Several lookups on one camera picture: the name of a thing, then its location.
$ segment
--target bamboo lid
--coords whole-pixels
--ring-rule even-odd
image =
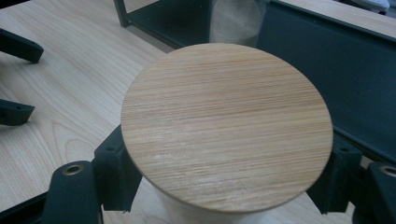
[[[308,79],[271,54],[230,44],[178,49],[150,64],[126,94],[121,128],[157,189],[225,213],[297,197],[332,149],[329,112]]]

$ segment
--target wooden lid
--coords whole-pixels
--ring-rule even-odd
[[[265,210],[307,190],[332,149],[315,87],[261,50],[205,44],[150,64],[128,90],[125,145],[156,188],[227,213]]]

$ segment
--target wooden table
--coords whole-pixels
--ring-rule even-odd
[[[130,1],[127,7],[150,2]],[[374,13],[327,0],[290,2],[396,36],[396,22]],[[0,27],[45,50],[38,64],[0,53],[0,98],[35,106],[28,123],[0,127],[3,211],[46,191],[57,167],[90,161],[120,124],[122,100],[135,76],[164,52],[121,28],[110,0],[32,0],[1,9]],[[352,207],[346,214],[322,216],[304,194],[271,211],[270,218],[271,223],[350,223],[351,212]],[[105,223],[168,223],[146,180],[131,213],[105,212],[104,217]]]

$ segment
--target round wooden lid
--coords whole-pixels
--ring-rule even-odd
[[[150,64],[126,94],[121,128],[151,184],[226,213],[300,195],[332,148],[330,115],[311,82],[271,54],[231,44],[178,49]]]

